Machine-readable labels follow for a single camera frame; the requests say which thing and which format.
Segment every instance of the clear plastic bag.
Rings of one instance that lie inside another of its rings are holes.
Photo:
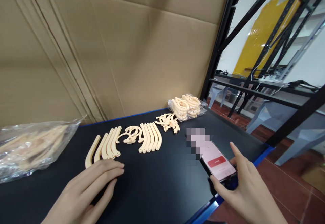
[[[0,131],[0,183],[47,168],[57,160],[82,120],[3,127]]]
[[[192,94],[184,94],[180,98],[168,100],[168,108],[175,113],[180,122],[190,120],[206,113],[204,106],[208,104]]]

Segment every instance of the red tile floor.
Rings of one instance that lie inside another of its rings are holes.
[[[214,102],[212,110],[226,118],[230,122],[245,130],[250,119],[234,113],[228,118],[229,108],[220,108],[218,102]],[[252,135],[261,141],[266,141],[274,132],[259,126]],[[262,179],[265,181],[274,197],[279,209],[286,218],[288,224],[318,224],[325,223],[325,195],[305,182],[300,176],[315,163],[322,162],[320,153],[309,150],[307,153],[292,158],[282,166],[273,163],[292,144],[292,140],[284,139],[257,167]],[[228,224],[247,223],[235,210],[224,202],[209,217],[210,221],[224,221]]]

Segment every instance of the yellow panel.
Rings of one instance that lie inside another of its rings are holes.
[[[254,22],[254,25],[248,34],[245,46],[240,54],[240,57],[237,61],[237,65],[233,71],[233,74],[241,74],[247,77],[250,74],[250,71],[245,71],[245,68],[252,68],[257,61],[260,53],[262,52],[265,43],[270,37],[277,21],[279,20],[285,6],[289,0],[283,1],[278,5],[279,0],[271,0],[268,2],[265,7],[261,10],[260,15]],[[273,41],[282,32],[282,30],[288,25],[292,19],[294,13],[300,5],[299,0],[295,0],[291,9],[289,10],[286,18],[282,22],[279,30],[277,31]],[[269,56],[271,55],[273,49],[275,48],[277,42],[272,46],[271,49],[263,57],[262,62],[257,69],[262,69]]]

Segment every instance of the blue table edge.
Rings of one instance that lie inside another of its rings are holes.
[[[91,124],[87,124],[87,125],[82,125],[80,127],[86,127],[86,126],[91,126],[91,125],[96,125],[96,124],[100,124],[100,123],[104,123],[104,122],[108,122],[108,121],[115,121],[118,119],[122,119],[122,118],[127,118],[127,117],[132,117],[132,116],[137,116],[137,115],[142,115],[142,114],[146,114],[146,113],[150,113],[150,112],[155,112],[155,111],[160,111],[160,110],[164,110],[164,109],[168,109],[168,108],[163,108],[163,109],[158,109],[158,110],[152,110],[152,111],[148,111],[148,112],[143,112],[143,113],[139,113],[139,114],[135,114],[135,115],[131,115],[131,116],[125,116],[125,117],[119,117],[119,118],[115,118],[115,119],[111,119],[111,120],[107,120],[107,121],[102,121],[102,122],[96,122],[96,123],[91,123]],[[253,162],[254,166],[258,166],[261,161],[275,148],[267,145],[267,149]],[[232,188],[235,189],[236,187],[238,187],[238,180],[234,181],[232,183]],[[208,217],[219,207],[219,205],[221,205],[224,202],[224,199],[220,196],[220,195],[216,195],[214,196],[212,199],[209,200],[208,203],[206,203],[201,209],[199,209],[186,223],[203,223],[205,222]]]

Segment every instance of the black table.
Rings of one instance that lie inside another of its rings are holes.
[[[216,73],[215,76],[227,78],[227,79],[230,79],[231,81],[245,82],[247,80],[247,77],[243,77],[243,76],[237,75],[237,74],[224,75],[221,73]],[[255,79],[255,80],[250,81],[250,84],[259,85],[260,82],[257,79]],[[284,84],[283,83],[263,82],[260,84],[260,87],[266,87],[266,88],[271,88],[271,89],[275,89],[275,90],[280,89],[280,91],[283,91],[286,93],[301,95],[301,96],[305,96],[305,97],[309,97],[309,98],[315,94],[314,92],[312,92],[310,89],[307,89],[307,88],[302,88],[302,87],[289,88],[288,86],[281,87],[282,85],[284,85]]]
[[[40,223],[68,181],[85,169],[85,158],[96,135],[103,136],[117,126],[124,130],[153,122],[164,113],[169,111],[79,127],[58,160],[47,169],[0,184],[0,223]],[[230,141],[251,161],[268,148],[211,110],[179,125],[181,130],[175,135],[158,126],[163,137],[159,151],[141,154],[137,142],[117,145],[121,156],[116,160],[125,164],[125,172],[118,178],[114,196],[98,223],[184,223],[213,198],[208,174],[187,147],[186,128],[205,128],[228,159],[234,156]]]

